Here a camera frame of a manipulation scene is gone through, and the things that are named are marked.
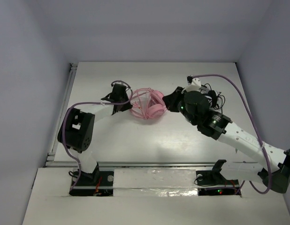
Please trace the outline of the pink headphones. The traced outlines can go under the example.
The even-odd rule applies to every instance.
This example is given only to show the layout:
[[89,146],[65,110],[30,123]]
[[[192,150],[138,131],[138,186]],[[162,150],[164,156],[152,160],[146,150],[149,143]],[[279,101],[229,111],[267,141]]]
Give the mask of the pink headphones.
[[164,94],[151,88],[140,88],[133,92],[131,115],[144,120],[160,118],[166,111]]

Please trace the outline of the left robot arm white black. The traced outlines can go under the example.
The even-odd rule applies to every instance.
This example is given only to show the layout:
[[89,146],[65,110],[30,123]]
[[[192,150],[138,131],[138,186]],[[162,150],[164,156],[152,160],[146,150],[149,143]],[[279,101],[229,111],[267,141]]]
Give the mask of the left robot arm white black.
[[72,105],[65,114],[57,140],[66,153],[78,164],[71,172],[74,184],[82,179],[89,185],[99,181],[99,165],[88,150],[92,142],[93,129],[99,120],[132,108],[133,91],[123,81],[111,83],[112,91],[99,102],[80,102]]

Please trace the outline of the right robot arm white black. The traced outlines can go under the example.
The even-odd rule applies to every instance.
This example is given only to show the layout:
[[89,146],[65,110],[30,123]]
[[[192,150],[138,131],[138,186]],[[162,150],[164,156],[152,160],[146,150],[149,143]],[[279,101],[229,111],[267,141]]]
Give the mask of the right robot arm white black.
[[208,99],[198,91],[177,87],[162,99],[170,112],[181,113],[201,134],[227,144],[253,160],[252,163],[218,160],[210,171],[213,182],[254,181],[270,186],[277,193],[286,193],[290,184],[290,149],[282,150],[260,142],[229,117],[211,110]]

